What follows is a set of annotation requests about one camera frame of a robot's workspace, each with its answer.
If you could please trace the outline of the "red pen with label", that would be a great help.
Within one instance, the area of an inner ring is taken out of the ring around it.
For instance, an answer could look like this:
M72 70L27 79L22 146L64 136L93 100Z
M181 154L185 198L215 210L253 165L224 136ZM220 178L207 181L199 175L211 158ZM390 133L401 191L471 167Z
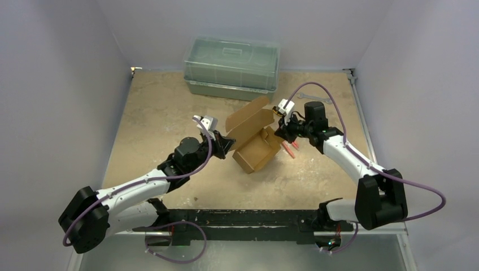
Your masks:
M281 145L283 146L284 150L288 153L288 155L289 155L292 159L295 159L295 155L294 155L293 151L290 149L288 143L283 142Z

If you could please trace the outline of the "brown cardboard box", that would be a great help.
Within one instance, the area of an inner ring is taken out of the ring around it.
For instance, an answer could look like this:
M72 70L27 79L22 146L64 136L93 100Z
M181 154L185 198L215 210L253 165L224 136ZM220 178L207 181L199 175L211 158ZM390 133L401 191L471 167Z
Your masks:
M235 139L233 159L247 173L263 169L281 150L283 140L275 135L269 99L261 96L226 118L227 137Z

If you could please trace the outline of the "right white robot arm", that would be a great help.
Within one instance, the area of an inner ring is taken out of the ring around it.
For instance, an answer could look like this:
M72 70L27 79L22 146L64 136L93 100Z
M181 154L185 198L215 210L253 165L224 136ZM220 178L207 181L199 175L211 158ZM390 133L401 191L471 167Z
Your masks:
M304 116L295 116L293 102L283 99L273 107L279 115L275 135L292 143L308 139L311 146L327 156L356 183L353 200L333 199L320 203L315 222L330 230L339 221L357 222L367 230L399 222L408 216L402 177L396 169L386 170L369 160L349 143L344 132L329 126L322 102L307 102Z

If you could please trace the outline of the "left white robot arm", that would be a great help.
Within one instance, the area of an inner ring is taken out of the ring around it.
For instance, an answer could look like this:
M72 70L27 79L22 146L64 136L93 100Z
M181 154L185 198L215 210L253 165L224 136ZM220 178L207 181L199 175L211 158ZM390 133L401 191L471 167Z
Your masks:
M155 169L122 185L93 190L79 189L58 219L64 231L62 244L85 253L99 245L126 220L120 215L127 211L139 213L134 206L157 195L178 189L198 173L215 156L225 159L235 139L222 136L217 130L211 135L182 139L167 159Z

